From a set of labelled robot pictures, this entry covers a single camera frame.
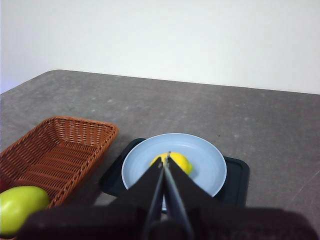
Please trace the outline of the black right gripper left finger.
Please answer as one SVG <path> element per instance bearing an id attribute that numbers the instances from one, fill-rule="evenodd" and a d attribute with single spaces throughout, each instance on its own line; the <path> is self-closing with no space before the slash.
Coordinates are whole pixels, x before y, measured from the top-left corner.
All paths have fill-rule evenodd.
<path id="1" fill-rule="evenodd" d="M 29 216 L 19 240 L 140 240 L 161 217 L 164 167 L 157 159 L 127 191 L 104 206 L 65 206 Z"/>

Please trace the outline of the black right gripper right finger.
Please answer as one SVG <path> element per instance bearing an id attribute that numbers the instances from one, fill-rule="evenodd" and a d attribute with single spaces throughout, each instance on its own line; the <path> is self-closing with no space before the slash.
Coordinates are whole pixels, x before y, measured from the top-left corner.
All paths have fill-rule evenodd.
<path id="1" fill-rule="evenodd" d="M 187 233 L 196 240 L 316 240 L 316 231 L 302 215 L 277 208 L 225 206 L 198 187 L 165 156 L 168 211 L 177 211 Z"/>

